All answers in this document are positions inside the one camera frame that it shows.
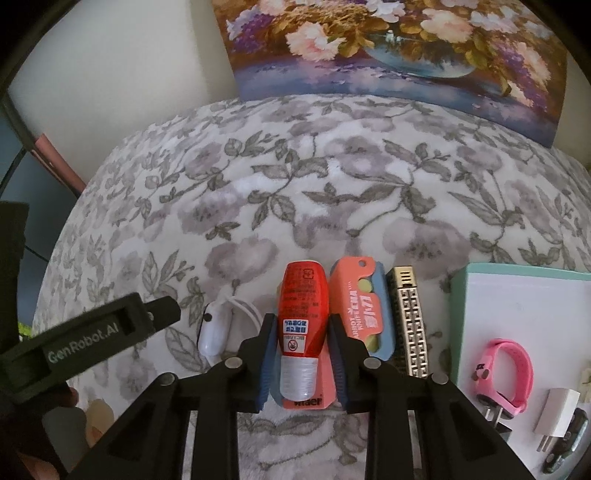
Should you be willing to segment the person's left hand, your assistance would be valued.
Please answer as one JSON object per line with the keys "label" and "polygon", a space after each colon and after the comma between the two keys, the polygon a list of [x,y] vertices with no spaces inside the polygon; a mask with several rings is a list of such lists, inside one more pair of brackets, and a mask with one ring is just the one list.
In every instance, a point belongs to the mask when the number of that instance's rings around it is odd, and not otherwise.
{"label": "person's left hand", "polygon": [[60,479],[73,470],[114,424],[111,406],[96,398],[78,406],[76,389],[64,386],[44,398],[31,415],[32,427],[21,426],[26,443],[16,459],[26,479]]}

